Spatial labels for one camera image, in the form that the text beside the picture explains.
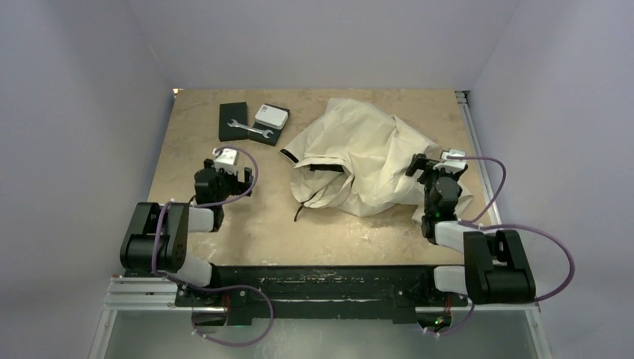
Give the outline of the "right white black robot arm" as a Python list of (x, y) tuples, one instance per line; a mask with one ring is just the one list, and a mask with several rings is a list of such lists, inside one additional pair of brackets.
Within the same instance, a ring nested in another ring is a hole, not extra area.
[(450, 293), (474, 304), (522, 304), (535, 300), (536, 285), (520, 235), (515, 230), (486, 230), (458, 220), (463, 193), (458, 180), (468, 166), (463, 155), (445, 152), (434, 160), (413, 155), (406, 176), (419, 173), (424, 199), (420, 227), (433, 245), (464, 256), (461, 266), (438, 266), (419, 285), (422, 299), (438, 304)]

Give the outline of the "beige jacket with black lining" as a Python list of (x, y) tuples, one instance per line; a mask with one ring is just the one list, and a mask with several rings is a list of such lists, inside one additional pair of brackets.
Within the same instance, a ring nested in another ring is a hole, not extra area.
[(395, 115), (367, 102), (332, 98), (325, 112), (280, 155), (291, 162), (290, 189), (310, 209), (335, 208), (357, 217), (397, 204), (415, 206), (421, 224), (424, 186), (406, 175), (414, 155), (438, 144)]

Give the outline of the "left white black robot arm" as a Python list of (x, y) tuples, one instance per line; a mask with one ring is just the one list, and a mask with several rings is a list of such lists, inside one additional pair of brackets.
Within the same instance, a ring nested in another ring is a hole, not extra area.
[(212, 279), (212, 264), (188, 252), (188, 235), (220, 230), (223, 205), (252, 193), (253, 170), (245, 168), (243, 176), (240, 180), (236, 169), (207, 165), (194, 175), (193, 203), (138, 203), (120, 248), (122, 267), (194, 286), (194, 297), (203, 305), (217, 304), (223, 286)]

